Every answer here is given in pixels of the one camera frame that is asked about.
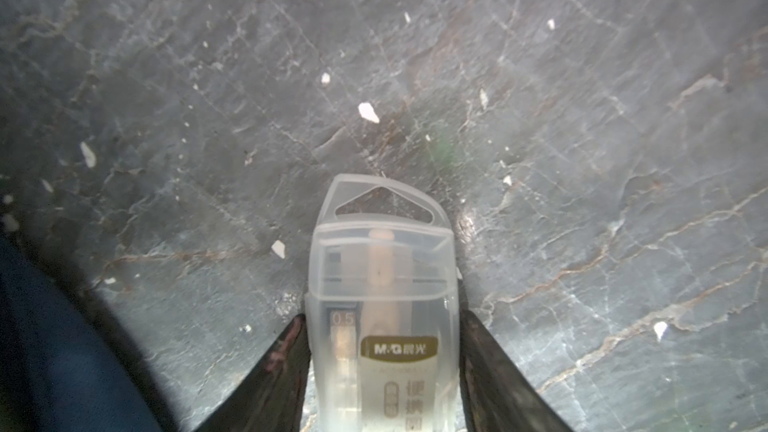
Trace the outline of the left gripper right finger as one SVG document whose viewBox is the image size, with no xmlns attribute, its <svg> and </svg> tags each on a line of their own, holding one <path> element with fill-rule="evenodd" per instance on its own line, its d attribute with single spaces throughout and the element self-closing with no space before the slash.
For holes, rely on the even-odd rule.
<svg viewBox="0 0 768 432">
<path fill-rule="evenodd" d="M 572 431 L 469 310 L 460 312 L 459 366 L 469 431 Z"/>
</svg>

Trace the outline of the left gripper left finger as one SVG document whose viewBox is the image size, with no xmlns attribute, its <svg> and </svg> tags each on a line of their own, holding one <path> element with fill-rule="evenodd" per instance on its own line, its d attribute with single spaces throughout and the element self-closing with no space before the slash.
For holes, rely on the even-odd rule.
<svg viewBox="0 0 768 432">
<path fill-rule="evenodd" d="M 306 316 L 298 314 L 200 431 L 298 431 L 311 352 Z"/>
</svg>

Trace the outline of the small clear plastic object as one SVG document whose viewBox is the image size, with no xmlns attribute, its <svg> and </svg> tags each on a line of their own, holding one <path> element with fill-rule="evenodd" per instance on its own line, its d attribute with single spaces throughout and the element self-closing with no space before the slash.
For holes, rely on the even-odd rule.
<svg viewBox="0 0 768 432">
<path fill-rule="evenodd" d="M 451 431 L 459 388 L 454 233 L 398 181 L 336 176 L 312 236 L 305 311 L 323 431 Z"/>
</svg>

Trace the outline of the navy blue student backpack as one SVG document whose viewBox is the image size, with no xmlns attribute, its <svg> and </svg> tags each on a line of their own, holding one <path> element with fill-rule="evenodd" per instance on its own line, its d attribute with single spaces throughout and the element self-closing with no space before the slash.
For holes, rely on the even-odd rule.
<svg viewBox="0 0 768 432">
<path fill-rule="evenodd" d="M 99 332 L 7 239 L 1 241 L 1 428 L 167 428 Z"/>
</svg>

